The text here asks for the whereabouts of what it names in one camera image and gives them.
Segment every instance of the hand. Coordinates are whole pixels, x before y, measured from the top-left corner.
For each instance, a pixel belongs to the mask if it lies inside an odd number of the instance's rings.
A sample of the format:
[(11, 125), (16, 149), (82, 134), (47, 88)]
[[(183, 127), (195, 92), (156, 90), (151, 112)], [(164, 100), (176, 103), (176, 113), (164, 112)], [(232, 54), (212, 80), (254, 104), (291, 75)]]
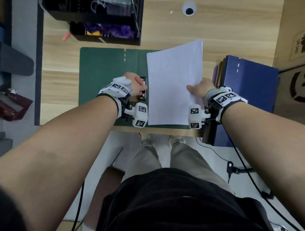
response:
[(142, 95), (142, 91), (147, 89), (147, 86), (143, 85), (143, 81), (136, 73), (126, 72), (124, 76), (126, 77), (126, 79), (131, 80), (131, 87), (133, 89), (132, 96)]
[(187, 85), (186, 89), (188, 89), (191, 94), (201, 97), (204, 102), (204, 97), (208, 91), (216, 88), (210, 79), (203, 78), (199, 84), (196, 84), (195, 86)]

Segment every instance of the blue binder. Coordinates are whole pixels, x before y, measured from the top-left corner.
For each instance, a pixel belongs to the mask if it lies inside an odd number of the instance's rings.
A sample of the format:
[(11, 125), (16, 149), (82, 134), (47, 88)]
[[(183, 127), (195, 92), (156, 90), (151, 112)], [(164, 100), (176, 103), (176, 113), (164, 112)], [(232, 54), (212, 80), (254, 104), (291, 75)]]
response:
[[(214, 69), (213, 83), (217, 72)], [(278, 87), (279, 70), (228, 55), (221, 70), (220, 86), (231, 87), (232, 91), (248, 100), (248, 103), (264, 111), (273, 112)], [(217, 126), (214, 146), (232, 147), (222, 125)]]

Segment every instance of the green folder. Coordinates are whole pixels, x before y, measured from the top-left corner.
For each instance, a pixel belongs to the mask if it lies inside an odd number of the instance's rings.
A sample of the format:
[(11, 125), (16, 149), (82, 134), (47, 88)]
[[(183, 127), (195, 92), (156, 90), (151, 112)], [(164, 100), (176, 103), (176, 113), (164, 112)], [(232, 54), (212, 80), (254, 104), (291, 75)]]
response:
[[(82, 47), (78, 104), (94, 99), (103, 87), (112, 82), (113, 78), (123, 76), (127, 71), (137, 73), (140, 77), (145, 76), (148, 85), (146, 54), (155, 51)], [(146, 100), (141, 102), (147, 104), (149, 110), (149, 86), (146, 90)], [(132, 126), (132, 119), (128, 121), (117, 119), (114, 125)], [(189, 129), (187, 125), (146, 125), (146, 127)]]

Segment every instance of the black desk organizer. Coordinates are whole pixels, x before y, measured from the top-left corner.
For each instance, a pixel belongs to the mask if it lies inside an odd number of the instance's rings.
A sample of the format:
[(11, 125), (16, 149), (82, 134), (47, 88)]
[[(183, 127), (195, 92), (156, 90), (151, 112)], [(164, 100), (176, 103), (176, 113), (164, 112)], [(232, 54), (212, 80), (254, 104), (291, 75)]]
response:
[[(42, 6), (56, 20), (69, 22), (70, 33), (79, 41), (139, 46), (141, 44), (144, 0), (133, 0), (132, 2), (130, 16), (92, 13), (90, 10), (91, 0), (42, 0)], [(83, 22), (130, 26), (132, 30), (136, 31), (137, 36), (134, 39), (129, 39), (111, 37), (106, 34), (102, 36), (86, 35)]]

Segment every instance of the shoe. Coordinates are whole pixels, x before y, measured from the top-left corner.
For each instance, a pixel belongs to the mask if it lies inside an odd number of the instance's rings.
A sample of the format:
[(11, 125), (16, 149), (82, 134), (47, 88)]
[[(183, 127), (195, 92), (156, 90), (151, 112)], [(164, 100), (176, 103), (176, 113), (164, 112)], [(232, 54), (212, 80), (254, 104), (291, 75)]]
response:
[(182, 136), (171, 136), (169, 141), (168, 141), (168, 145), (170, 147), (172, 147), (172, 145), (176, 142), (179, 142), (181, 144), (185, 144), (186, 140), (182, 137)]
[(139, 137), (141, 139), (141, 145), (146, 146), (146, 145), (152, 145), (155, 146), (154, 142), (152, 141), (152, 138), (149, 133), (142, 133), (139, 132)]

